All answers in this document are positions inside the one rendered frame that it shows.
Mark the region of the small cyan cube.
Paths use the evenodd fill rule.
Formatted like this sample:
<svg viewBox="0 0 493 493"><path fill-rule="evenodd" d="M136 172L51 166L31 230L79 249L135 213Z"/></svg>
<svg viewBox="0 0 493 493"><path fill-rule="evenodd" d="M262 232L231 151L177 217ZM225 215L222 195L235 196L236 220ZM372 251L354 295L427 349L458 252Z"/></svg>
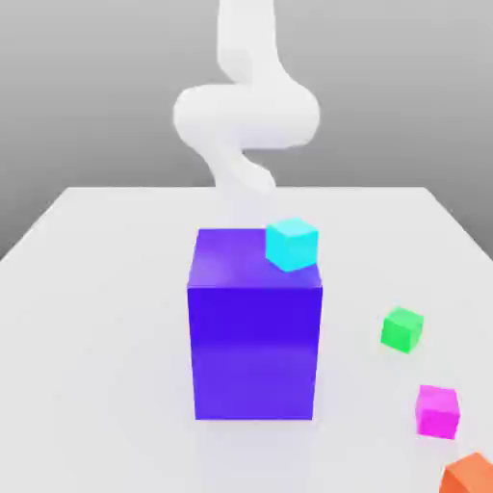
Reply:
<svg viewBox="0 0 493 493"><path fill-rule="evenodd" d="M266 258L284 272L317 263L319 230L300 218L270 223L266 228Z"/></svg>

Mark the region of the small green cube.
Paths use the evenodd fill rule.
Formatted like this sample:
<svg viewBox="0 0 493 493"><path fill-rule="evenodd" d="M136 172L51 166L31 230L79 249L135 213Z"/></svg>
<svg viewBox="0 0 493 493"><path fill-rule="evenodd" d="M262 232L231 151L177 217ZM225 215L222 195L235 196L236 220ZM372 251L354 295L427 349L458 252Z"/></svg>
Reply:
<svg viewBox="0 0 493 493"><path fill-rule="evenodd" d="M424 317L400 306L383 321L380 342L394 350L410 353L420 340Z"/></svg>

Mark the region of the small magenta cube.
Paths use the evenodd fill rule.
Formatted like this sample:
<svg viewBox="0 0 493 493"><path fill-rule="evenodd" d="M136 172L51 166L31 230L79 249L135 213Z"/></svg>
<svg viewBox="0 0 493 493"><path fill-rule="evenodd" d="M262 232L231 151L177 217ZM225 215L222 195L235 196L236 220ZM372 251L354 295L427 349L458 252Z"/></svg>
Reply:
<svg viewBox="0 0 493 493"><path fill-rule="evenodd" d="M454 440L460 420L454 389L421 385L416 404L416 431L420 435Z"/></svg>

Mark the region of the large purple box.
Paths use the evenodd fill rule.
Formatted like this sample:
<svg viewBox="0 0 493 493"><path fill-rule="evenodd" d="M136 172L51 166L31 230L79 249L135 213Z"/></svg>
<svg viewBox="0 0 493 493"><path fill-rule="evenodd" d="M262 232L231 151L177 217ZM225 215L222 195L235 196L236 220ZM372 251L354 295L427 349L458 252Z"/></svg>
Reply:
<svg viewBox="0 0 493 493"><path fill-rule="evenodd" d="M197 232L187 284L198 420L313 417L323 283L284 272L262 229Z"/></svg>

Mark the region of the large orange box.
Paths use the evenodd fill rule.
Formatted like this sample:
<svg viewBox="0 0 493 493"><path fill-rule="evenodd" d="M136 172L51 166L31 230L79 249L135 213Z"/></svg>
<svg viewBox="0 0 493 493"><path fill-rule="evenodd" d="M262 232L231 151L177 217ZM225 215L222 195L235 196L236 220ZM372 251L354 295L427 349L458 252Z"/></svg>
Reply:
<svg viewBox="0 0 493 493"><path fill-rule="evenodd" d="M473 453L447 465L439 493L493 493L493 464Z"/></svg>

